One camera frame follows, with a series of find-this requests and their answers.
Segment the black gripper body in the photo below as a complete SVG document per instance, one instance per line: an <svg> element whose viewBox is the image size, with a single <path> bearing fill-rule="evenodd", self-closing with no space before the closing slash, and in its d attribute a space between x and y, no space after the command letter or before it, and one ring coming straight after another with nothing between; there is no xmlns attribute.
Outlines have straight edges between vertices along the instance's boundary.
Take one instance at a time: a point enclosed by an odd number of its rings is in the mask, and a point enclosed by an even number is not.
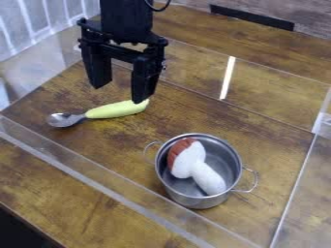
<svg viewBox="0 0 331 248"><path fill-rule="evenodd" d="M154 0L101 0L102 18L78 20L85 63L103 63L111 58L133 63L139 56L162 63L169 40L153 32L153 15L169 6L155 8Z"/></svg>

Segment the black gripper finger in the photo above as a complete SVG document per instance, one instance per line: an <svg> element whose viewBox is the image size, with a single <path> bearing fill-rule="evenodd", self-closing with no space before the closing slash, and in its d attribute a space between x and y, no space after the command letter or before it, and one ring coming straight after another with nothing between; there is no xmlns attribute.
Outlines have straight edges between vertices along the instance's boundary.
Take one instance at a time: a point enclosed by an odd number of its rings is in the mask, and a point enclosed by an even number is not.
<svg viewBox="0 0 331 248"><path fill-rule="evenodd" d="M90 83L99 89L113 81L111 58L99 46L83 43L81 48Z"/></svg>
<svg viewBox="0 0 331 248"><path fill-rule="evenodd" d="M162 70L163 65L157 59L139 56L135 60L131 78L135 104L143 102L155 93Z"/></svg>

